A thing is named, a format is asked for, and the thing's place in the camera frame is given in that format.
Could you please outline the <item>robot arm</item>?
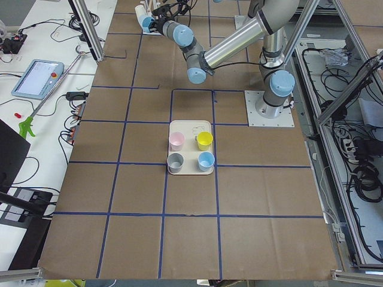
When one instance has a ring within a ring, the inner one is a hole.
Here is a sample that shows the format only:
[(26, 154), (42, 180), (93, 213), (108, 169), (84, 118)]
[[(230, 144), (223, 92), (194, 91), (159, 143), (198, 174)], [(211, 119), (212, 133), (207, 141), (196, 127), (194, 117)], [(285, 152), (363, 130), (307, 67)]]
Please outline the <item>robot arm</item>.
[(298, 1), (251, 1), (242, 26), (209, 50), (203, 49), (188, 26), (176, 21), (177, 16), (191, 10), (187, 1), (164, 3), (156, 8), (146, 28), (149, 32), (161, 33), (179, 46), (186, 60), (188, 79), (193, 84), (202, 84), (208, 75), (226, 66), (230, 58), (262, 39), (260, 71), (272, 71), (273, 75), (264, 76), (266, 91), (263, 99), (257, 102), (257, 108), (263, 117), (275, 118), (293, 91), (293, 86), (280, 87), (277, 81), (279, 67), (287, 60), (282, 43), (284, 26), (298, 6)]

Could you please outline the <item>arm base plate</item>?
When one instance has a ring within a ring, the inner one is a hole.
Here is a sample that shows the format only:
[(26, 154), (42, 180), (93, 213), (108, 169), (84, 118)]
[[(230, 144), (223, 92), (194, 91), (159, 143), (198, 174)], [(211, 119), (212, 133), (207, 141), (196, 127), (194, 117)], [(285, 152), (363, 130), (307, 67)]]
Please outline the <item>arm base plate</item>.
[(250, 127), (293, 128), (294, 120), (286, 99), (280, 107), (269, 106), (263, 98), (264, 91), (245, 90), (245, 104)]

